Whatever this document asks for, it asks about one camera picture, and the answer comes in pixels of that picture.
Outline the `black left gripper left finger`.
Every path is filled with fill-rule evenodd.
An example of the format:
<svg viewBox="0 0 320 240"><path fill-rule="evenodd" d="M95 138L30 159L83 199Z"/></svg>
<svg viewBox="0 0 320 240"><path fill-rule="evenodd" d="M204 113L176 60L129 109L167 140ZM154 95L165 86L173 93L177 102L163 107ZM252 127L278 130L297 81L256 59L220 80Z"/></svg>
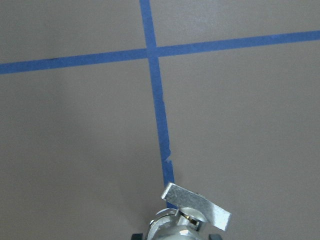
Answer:
<svg viewBox="0 0 320 240"><path fill-rule="evenodd" d="M143 233L134 233L131 235L131 240L143 240Z"/></svg>

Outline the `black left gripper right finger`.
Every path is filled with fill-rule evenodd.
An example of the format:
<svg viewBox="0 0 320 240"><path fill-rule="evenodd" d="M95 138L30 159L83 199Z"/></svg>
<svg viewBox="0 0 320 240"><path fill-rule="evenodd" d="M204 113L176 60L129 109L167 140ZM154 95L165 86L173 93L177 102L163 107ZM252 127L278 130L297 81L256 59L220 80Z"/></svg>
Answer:
<svg viewBox="0 0 320 240"><path fill-rule="evenodd" d="M209 235L209 240L223 240L220 234L214 233Z"/></svg>

